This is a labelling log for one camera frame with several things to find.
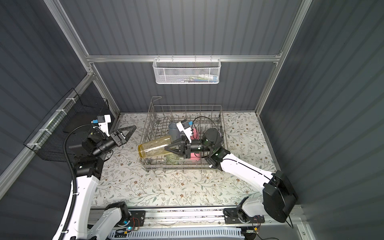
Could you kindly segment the blue transparent cup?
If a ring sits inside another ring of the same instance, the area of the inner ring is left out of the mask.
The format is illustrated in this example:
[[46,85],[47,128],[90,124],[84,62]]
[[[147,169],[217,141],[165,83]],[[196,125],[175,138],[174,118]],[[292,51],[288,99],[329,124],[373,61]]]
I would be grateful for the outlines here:
[[171,137],[171,141],[175,141],[181,137],[180,131],[175,122],[171,122],[168,126],[169,136]]

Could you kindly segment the green transparent cup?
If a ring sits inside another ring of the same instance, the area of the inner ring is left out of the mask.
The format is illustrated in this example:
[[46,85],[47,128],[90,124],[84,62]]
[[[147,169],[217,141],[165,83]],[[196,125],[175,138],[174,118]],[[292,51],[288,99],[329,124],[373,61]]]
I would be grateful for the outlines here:
[[166,155],[166,165],[179,165],[180,157],[175,154]]

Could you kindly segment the pink plastic cup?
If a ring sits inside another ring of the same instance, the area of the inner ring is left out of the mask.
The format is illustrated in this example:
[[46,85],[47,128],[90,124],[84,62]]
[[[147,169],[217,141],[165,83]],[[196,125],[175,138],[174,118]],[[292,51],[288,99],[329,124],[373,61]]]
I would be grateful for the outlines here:
[[199,139],[199,132],[197,129],[193,129],[193,135],[191,136],[192,140],[197,140]]
[[191,153],[190,157],[191,161],[200,161],[201,160],[201,155],[199,153]]

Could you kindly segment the yellow transparent cup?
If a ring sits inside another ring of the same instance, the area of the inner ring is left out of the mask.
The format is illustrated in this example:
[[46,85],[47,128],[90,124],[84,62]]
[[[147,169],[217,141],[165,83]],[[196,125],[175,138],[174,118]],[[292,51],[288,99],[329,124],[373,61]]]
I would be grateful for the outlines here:
[[171,144],[171,136],[158,138],[138,146],[139,156],[142,159],[155,158],[171,154],[165,147]]

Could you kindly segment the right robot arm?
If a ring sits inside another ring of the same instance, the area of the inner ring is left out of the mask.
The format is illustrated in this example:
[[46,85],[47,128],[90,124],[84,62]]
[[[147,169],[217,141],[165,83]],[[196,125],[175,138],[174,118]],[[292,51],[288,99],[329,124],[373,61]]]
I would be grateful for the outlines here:
[[290,220],[298,195],[288,177],[282,171],[265,171],[240,160],[223,147],[223,138],[217,129],[208,129],[200,139],[182,134],[181,138],[164,149],[186,159],[194,153],[205,154],[204,158],[210,168],[229,173],[257,189],[262,194],[263,201],[245,197],[236,208],[240,222],[248,223],[261,215],[269,215],[279,223]]

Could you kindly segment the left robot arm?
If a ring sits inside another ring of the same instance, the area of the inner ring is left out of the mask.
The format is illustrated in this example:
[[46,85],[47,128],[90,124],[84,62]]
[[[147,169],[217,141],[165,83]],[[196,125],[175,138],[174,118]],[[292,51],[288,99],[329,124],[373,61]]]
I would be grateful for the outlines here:
[[88,220],[106,155],[126,144],[137,127],[120,128],[110,134],[91,124],[87,124],[86,128],[89,134],[82,142],[86,154],[76,156],[75,163],[71,162],[67,150],[71,133],[63,142],[63,152],[72,178],[71,192],[54,240],[106,240],[115,226],[127,228],[128,231],[135,227],[125,202],[108,205],[91,228],[88,227]]

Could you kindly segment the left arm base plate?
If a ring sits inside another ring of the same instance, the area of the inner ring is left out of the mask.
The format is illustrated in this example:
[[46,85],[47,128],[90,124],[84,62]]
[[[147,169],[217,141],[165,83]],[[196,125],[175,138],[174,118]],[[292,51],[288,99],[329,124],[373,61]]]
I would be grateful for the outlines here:
[[146,219],[145,211],[130,211],[131,216],[129,219],[122,220],[121,222],[115,224],[115,228],[139,228],[144,226]]

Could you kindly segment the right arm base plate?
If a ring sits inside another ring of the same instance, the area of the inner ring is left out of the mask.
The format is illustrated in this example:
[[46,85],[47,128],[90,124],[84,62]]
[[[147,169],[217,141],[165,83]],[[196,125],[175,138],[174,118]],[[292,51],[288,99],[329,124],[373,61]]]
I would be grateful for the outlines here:
[[256,215],[249,217],[244,211],[238,210],[237,208],[224,208],[223,209],[225,224],[263,224],[265,218],[263,215]]

